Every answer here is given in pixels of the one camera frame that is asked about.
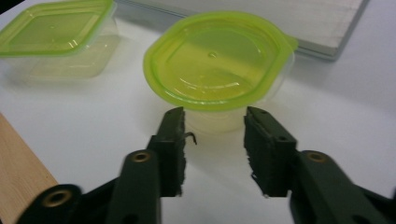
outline green lid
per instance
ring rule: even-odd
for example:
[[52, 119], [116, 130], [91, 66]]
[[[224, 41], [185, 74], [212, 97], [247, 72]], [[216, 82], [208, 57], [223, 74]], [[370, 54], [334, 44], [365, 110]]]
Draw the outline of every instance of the green lid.
[[65, 1], [25, 9], [0, 32], [0, 57], [76, 52], [96, 35], [112, 0]]
[[150, 87], [171, 104], [234, 109], [267, 93], [297, 45], [261, 17], [202, 13], [177, 22], [148, 49], [144, 72]]

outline translucent plastic container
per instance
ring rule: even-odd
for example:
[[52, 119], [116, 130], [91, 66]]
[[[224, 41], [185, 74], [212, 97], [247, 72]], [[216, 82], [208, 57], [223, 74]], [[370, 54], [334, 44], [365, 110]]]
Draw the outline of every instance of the translucent plastic container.
[[25, 9], [0, 32], [0, 59], [12, 76], [94, 77], [119, 44], [110, 0], [65, 1]]
[[191, 126], [233, 130], [247, 105], [278, 88], [274, 83], [290, 70], [297, 45], [261, 17], [202, 13], [177, 22], [148, 49], [144, 72], [160, 97], [190, 110]]

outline round container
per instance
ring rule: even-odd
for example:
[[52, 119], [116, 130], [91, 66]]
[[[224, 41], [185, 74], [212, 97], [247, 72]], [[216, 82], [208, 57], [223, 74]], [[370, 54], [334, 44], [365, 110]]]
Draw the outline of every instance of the round container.
[[[144, 72], [165, 101], [201, 111], [190, 118], [207, 112], [204, 117], [224, 123], [224, 113], [245, 110], [266, 95], [297, 45], [261, 17], [202, 13], [177, 22], [148, 49]], [[192, 120], [188, 114], [187, 122]]]
[[[290, 69], [293, 65], [294, 54], [290, 55], [270, 90], [259, 101], [253, 103], [253, 106], [261, 107], [276, 94], [285, 76], [290, 73]], [[244, 126], [244, 116], [246, 112], [246, 106], [225, 111], [187, 110], [186, 118], [187, 124], [200, 133], [227, 133], [239, 130]]]

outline white table surface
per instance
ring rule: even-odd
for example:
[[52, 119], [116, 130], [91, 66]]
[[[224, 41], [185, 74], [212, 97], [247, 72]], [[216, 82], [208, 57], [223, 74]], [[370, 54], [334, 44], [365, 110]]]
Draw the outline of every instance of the white table surface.
[[[3, 28], [26, 0], [0, 15]], [[396, 2], [372, 0], [340, 59], [296, 55], [291, 74], [263, 106], [299, 140], [332, 156], [358, 185], [390, 197], [396, 187]], [[143, 75], [146, 49], [177, 17], [119, 3], [122, 38], [98, 77], [72, 83], [12, 80], [0, 62], [0, 112], [60, 183], [94, 189], [144, 149], [173, 108]], [[288, 199], [264, 199], [249, 177], [243, 131], [197, 134], [186, 145], [181, 198], [163, 199], [163, 223], [293, 223]]]

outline wooden surface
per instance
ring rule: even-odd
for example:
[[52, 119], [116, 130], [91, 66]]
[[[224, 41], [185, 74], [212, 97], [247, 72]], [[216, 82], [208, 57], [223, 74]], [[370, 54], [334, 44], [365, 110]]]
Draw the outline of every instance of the wooden surface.
[[0, 114], [0, 218], [13, 224], [35, 196], [57, 182]]

